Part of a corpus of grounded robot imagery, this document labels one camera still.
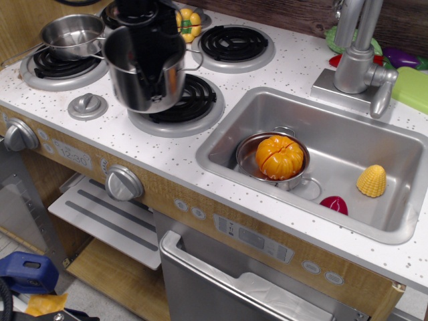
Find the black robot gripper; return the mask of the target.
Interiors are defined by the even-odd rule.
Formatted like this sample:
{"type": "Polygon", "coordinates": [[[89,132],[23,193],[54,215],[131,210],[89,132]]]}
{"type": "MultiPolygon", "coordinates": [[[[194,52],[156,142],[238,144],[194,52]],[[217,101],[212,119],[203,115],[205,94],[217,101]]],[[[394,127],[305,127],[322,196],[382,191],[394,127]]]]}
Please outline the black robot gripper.
{"type": "Polygon", "coordinates": [[[159,103],[165,95],[163,66],[179,52],[178,7],[172,1],[117,1],[116,7],[131,48],[131,56],[117,66],[134,69],[142,78],[145,102],[159,103]]]}

